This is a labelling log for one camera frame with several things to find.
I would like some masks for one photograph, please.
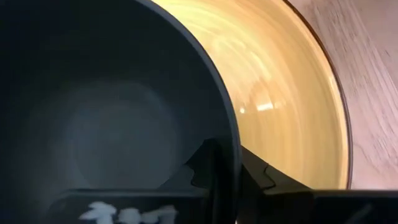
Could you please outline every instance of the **black plastic piece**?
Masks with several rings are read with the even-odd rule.
[[[89,217],[91,218],[89,219],[83,215],[83,218],[81,218],[82,214],[89,212],[96,205],[112,208],[113,212],[108,215],[114,223],[120,223],[125,209],[133,209],[143,215],[159,209],[167,209],[168,212],[171,212],[170,209],[172,208],[175,210],[175,222],[172,222],[173,224],[215,224],[226,223],[224,220],[227,219],[233,220],[234,214],[228,213],[232,206],[228,198],[230,193],[228,188],[231,188],[231,186],[225,180],[227,169],[224,166],[221,147],[217,140],[204,141],[185,165],[194,171],[191,180],[191,184],[196,186],[194,189],[188,191],[165,190],[161,187],[152,191],[69,190],[54,201],[46,216],[46,224],[97,222],[98,220],[93,217]],[[167,182],[165,184],[175,185],[175,183]],[[159,220],[161,218],[170,219],[170,217],[159,217]]]
[[[126,218],[124,211],[137,209],[140,216],[149,212],[167,210],[160,212],[157,216],[161,223],[163,218],[172,219],[172,223],[208,223],[206,211],[208,205],[208,194],[199,192],[149,192],[149,191],[115,191],[115,190],[72,190],[64,193],[50,208],[46,218],[48,224],[79,224],[96,222],[94,210],[101,210],[101,207],[114,208],[109,213],[113,223],[120,223]]]
[[[238,223],[398,223],[397,191],[312,190],[281,181],[286,180],[281,173],[260,180],[268,165],[259,164],[257,169],[253,162],[243,167]],[[272,184],[264,184],[266,179],[276,183],[273,189],[267,188]]]

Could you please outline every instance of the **black object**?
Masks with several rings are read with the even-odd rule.
[[[236,119],[216,68],[183,25],[143,0],[0,7],[1,222],[38,223],[70,189],[195,194],[181,189],[192,176],[179,170],[193,173],[184,164],[212,138],[224,187],[207,190],[224,223],[234,222]],[[210,182],[199,173],[200,189]]]
[[[127,208],[137,209],[141,214],[172,207],[175,210],[173,223],[176,224],[223,223],[225,217],[228,218],[231,213],[225,209],[227,207],[224,204],[230,201],[228,199],[230,192],[222,190],[229,187],[225,185],[228,183],[225,181],[228,173],[222,168],[223,162],[217,156],[220,150],[217,141],[206,140],[186,163],[186,166],[195,172],[191,180],[192,185],[196,186],[195,189],[183,189],[182,186],[186,183],[182,183],[180,186],[174,186],[172,190],[165,189],[164,186],[157,190],[68,190],[54,201],[47,212],[45,222],[48,224],[87,223],[85,219],[78,219],[78,217],[90,209],[101,210],[92,206],[92,203],[105,203],[107,206],[114,207],[112,218],[115,222]],[[167,182],[174,181],[175,177],[172,177]]]
[[[238,223],[398,223],[396,191],[312,190],[245,148],[243,161]]]

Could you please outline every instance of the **wooden table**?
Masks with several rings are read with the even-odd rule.
[[[398,1],[289,0],[326,47],[353,132],[352,189],[398,188]]]

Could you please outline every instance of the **bowl rim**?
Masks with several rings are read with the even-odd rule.
[[[328,64],[331,68],[331,72],[335,78],[336,85],[340,94],[340,99],[343,104],[343,110],[344,110],[344,115],[345,115],[345,123],[346,123],[346,130],[347,130],[347,140],[348,140],[348,175],[347,175],[347,180],[346,180],[346,189],[351,188],[352,184],[352,177],[353,177],[353,135],[352,135],[352,129],[351,129],[351,120],[349,118],[349,110],[348,110],[348,105],[347,105],[347,99],[343,91],[343,86],[341,84],[340,78],[337,74],[336,67],[333,64],[331,57],[329,53],[326,50],[325,45],[322,43],[321,39],[319,38],[318,34],[315,32],[315,30],[312,28],[310,23],[304,18],[304,16],[301,14],[301,12],[293,6],[289,0],[283,0],[283,2],[293,11],[294,14],[304,23],[304,25],[307,27],[307,29],[310,31],[312,36],[314,37],[315,41],[321,48],[326,60],[328,61]]]
[[[233,213],[231,215],[237,214],[238,212],[238,198],[239,191],[241,186],[241,169],[242,169],[242,151],[241,151],[241,142],[240,135],[238,129],[238,121],[236,119],[236,115],[234,112],[232,100],[229,97],[229,93],[226,89],[224,81],[216,68],[216,65],[203,48],[202,44],[199,40],[171,13],[167,12],[164,8],[156,4],[152,0],[134,0],[139,4],[142,4],[146,8],[151,11],[154,11],[157,15],[165,19],[169,24],[171,24],[178,32],[180,32],[185,39],[191,44],[191,46],[196,50],[200,58],[203,60],[203,63],[208,68],[211,76],[213,77],[216,86],[218,87],[218,91],[221,95],[221,98],[224,103],[224,108],[226,110],[226,114],[228,116],[229,127],[231,130],[232,136],[232,150],[233,150],[233,167],[232,167],[232,175],[233,176],[233,186],[232,186],[232,194],[233,194]]]

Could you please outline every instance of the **bowl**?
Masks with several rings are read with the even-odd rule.
[[[157,190],[173,177],[167,189],[184,190],[194,170],[175,174],[206,139],[224,145],[226,207],[236,207],[233,107],[174,17],[131,0],[16,0],[2,9],[0,210],[12,217],[4,222],[38,223],[71,189]]]
[[[225,82],[241,144],[313,189],[351,178],[348,111],[303,17],[281,0],[154,0],[204,46]]]

